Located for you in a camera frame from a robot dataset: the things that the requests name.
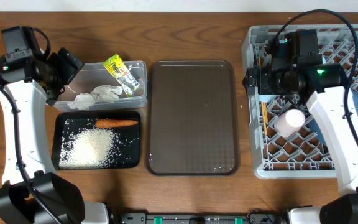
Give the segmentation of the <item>pink cup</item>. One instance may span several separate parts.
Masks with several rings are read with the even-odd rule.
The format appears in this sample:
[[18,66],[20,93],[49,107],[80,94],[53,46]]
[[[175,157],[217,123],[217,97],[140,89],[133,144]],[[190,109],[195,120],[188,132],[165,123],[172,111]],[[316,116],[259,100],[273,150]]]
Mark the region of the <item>pink cup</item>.
[[274,128],[279,135],[287,138],[293,133],[298,132],[304,125],[305,120],[305,115],[301,110],[290,109],[278,117]]

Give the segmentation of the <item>light blue cup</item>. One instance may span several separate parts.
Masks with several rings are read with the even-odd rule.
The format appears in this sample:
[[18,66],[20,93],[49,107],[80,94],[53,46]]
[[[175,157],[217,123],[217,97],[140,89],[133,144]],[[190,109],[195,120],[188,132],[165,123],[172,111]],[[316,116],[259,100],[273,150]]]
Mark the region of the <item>light blue cup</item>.
[[280,95],[259,95],[259,101],[263,103],[270,103]]

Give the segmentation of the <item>white rice pile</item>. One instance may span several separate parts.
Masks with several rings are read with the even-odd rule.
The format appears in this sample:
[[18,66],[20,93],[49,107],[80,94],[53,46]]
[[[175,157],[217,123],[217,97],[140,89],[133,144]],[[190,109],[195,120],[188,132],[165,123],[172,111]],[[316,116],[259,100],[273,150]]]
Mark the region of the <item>white rice pile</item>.
[[84,129],[63,138],[60,146],[61,170],[103,169],[115,163],[118,135],[108,129]]

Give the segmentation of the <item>yellow green snack wrapper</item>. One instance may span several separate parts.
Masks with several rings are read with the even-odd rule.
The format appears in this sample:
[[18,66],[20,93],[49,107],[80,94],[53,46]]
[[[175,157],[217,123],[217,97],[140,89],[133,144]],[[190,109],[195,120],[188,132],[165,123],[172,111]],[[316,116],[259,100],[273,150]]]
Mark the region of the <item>yellow green snack wrapper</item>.
[[124,61],[118,54],[113,55],[103,62],[105,69],[112,75],[122,86],[123,91],[128,97],[132,97],[139,88],[139,82],[134,78],[129,69],[125,66]]

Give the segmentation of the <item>white paper ball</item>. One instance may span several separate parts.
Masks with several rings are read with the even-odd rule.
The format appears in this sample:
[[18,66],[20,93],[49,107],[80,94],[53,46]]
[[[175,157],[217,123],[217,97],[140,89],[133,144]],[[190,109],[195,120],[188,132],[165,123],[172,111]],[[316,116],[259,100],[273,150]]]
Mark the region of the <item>white paper ball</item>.
[[90,93],[80,93],[69,105],[70,109],[89,110],[95,104],[95,98]]

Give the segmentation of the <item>white tissue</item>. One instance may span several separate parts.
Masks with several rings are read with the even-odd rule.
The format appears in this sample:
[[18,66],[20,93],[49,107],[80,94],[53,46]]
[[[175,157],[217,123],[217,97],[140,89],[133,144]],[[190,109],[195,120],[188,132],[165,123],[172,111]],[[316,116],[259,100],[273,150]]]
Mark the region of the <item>white tissue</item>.
[[122,94],[123,89],[121,86],[102,85],[96,87],[91,95],[98,100],[116,100]]

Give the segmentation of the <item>orange carrot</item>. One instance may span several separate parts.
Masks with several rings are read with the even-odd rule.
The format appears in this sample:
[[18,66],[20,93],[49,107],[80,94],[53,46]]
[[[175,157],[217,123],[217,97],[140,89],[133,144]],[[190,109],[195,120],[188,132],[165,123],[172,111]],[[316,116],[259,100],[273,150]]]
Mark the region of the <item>orange carrot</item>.
[[134,120],[116,120],[116,119],[102,119],[95,123],[97,128],[121,128],[126,126],[136,125],[138,122]]

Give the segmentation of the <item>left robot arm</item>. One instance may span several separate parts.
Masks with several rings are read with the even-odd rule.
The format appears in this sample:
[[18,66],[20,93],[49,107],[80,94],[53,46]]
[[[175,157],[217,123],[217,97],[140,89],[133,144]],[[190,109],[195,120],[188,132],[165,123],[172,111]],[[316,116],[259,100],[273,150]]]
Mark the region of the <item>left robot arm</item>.
[[84,201],[52,164],[45,105],[53,105],[84,63],[70,51],[13,47],[0,58],[6,163],[0,188],[5,223],[109,223],[103,203]]

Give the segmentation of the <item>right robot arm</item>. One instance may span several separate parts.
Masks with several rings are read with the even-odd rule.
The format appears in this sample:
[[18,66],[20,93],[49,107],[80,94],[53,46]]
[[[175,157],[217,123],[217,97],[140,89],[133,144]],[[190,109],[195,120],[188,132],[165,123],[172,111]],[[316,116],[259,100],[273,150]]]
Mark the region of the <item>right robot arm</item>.
[[247,69],[247,91],[288,91],[306,100],[334,163],[340,197],[322,207],[293,208],[287,223],[358,223],[358,114],[349,80],[338,64],[298,66],[275,72]]

